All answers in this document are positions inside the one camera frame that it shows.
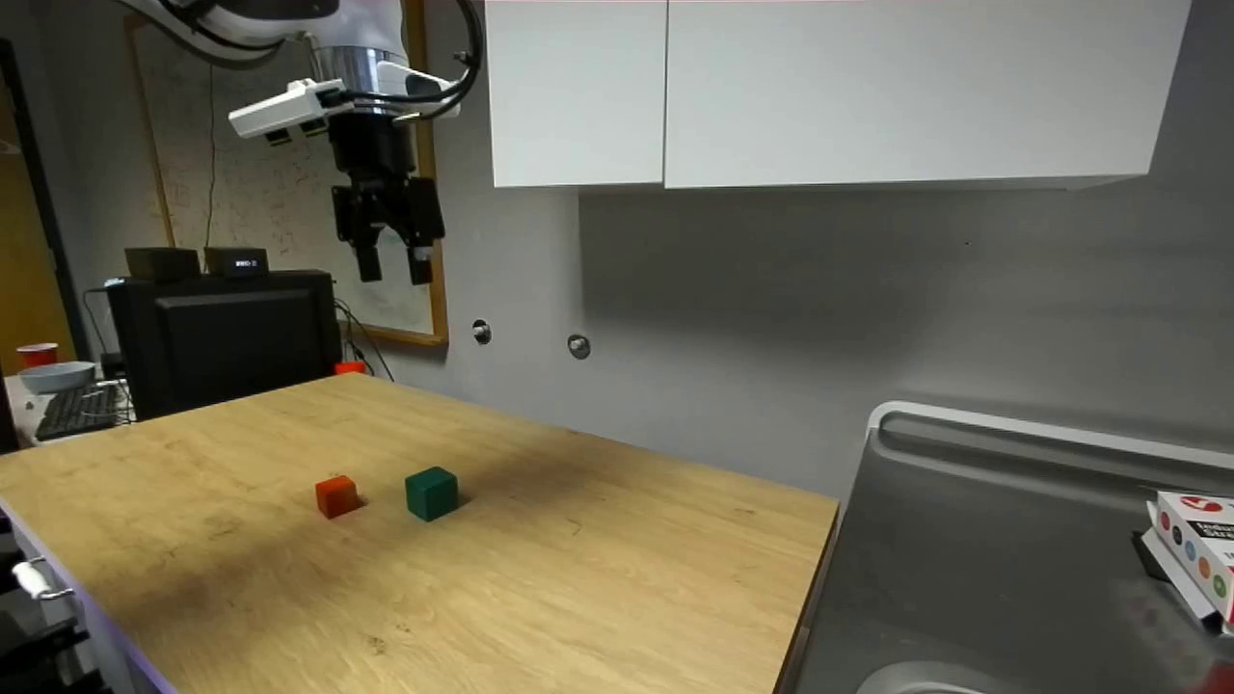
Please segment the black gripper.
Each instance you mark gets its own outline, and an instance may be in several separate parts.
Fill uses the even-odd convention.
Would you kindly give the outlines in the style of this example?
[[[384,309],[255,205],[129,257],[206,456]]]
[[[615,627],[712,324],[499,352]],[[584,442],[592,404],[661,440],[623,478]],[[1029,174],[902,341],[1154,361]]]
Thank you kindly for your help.
[[[357,279],[382,283],[377,230],[393,226],[407,242],[412,286],[426,286],[442,217],[436,187],[417,174],[407,131],[384,115],[335,115],[328,143],[341,174],[331,190],[335,230],[349,242]]]

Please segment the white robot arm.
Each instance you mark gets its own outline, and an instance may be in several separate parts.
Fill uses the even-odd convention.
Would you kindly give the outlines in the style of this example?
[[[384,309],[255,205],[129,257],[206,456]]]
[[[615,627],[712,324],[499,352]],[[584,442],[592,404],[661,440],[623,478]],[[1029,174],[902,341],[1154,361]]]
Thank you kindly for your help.
[[[402,0],[123,5],[224,66],[259,66],[286,44],[303,40],[313,72],[230,109],[230,131],[267,143],[322,131],[341,174],[331,190],[335,235],[354,250],[357,279],[382,279],[377,235],[393,230],[407,256],[407,283],[430,283],[430,246],[442,239],[442,220],[436,190],[417,174],[407,129],[442,109],[457,81],[407,62]]]

